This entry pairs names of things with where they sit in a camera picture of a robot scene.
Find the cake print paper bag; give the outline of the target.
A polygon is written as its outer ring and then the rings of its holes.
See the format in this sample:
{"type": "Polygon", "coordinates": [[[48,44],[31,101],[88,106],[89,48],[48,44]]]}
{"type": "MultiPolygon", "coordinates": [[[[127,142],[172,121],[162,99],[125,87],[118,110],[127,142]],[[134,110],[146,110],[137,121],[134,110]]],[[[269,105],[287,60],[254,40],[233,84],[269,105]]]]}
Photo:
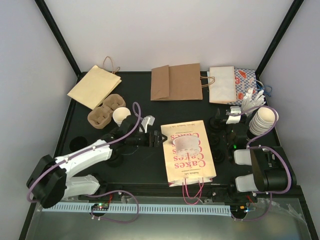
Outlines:
{"type": "Polygon", "coordinates": [[[187,205],[196,205],[205,183],[217,176],[203,120],[165,124],[163,153],[168,185],[181,187],[187,205]]]}

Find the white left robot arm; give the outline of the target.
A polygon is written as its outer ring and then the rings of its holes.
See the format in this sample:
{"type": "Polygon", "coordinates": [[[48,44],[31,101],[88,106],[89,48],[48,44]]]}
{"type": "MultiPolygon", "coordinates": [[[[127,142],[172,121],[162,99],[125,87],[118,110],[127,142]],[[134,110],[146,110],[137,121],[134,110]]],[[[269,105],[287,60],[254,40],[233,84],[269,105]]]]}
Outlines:
{"type": "Polygon", "coordinates": [[[100,162],[116,165],[130,147],[158,147],[168,138],[160,130],[148,129],[154,121],[151,115],[143,119],[129,115],[120,126],[82,149],[55,158],[43,156],[26,182],[27,200],[49,209],[68,197],[92,195],[97,200],[103,199],[107,186],[92,174],[78,176],[78,173],[100,162]]]}

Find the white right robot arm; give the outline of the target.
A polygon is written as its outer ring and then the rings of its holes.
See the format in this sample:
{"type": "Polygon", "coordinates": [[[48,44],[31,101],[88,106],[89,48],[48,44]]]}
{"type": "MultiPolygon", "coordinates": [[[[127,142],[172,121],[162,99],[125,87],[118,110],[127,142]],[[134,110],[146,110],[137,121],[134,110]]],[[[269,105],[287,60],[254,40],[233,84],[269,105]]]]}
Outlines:
{"type": "Polygon", "coordinates": [[[216,112],[208,122],[208,140],[217,175],[230,179],[228,198],[240,201],[246,192],[284,194],[297,185],[296,175],[281,146],[248,146],[249,123],[245,116],[227,123],[226,113],[216,112]]]}

